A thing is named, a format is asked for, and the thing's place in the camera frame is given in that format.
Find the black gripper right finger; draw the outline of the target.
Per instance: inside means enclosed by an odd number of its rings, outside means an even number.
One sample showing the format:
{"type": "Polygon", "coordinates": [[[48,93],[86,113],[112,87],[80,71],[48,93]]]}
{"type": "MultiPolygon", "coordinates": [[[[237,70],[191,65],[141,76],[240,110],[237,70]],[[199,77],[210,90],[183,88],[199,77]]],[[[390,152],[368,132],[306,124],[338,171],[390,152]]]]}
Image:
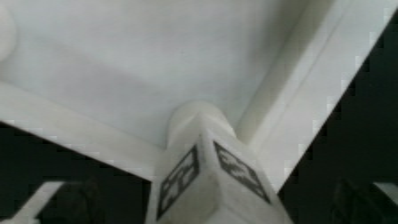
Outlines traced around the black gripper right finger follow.
{"type": "Polygon", "coordinates": [[[331,224],[398,224],[398,184],[365,186],[342,179],[336,185],[331,224]]]}

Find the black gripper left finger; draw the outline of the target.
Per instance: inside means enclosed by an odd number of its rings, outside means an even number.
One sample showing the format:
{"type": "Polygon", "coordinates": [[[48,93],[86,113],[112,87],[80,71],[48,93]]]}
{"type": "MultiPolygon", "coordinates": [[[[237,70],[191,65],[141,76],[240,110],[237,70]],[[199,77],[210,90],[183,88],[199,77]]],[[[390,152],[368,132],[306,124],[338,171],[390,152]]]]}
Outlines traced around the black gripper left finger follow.
{"type": "Polygon", "coordinates": [[[48,181],[41,184],[11,224],[107,224],[96,181],[48,181]]]}

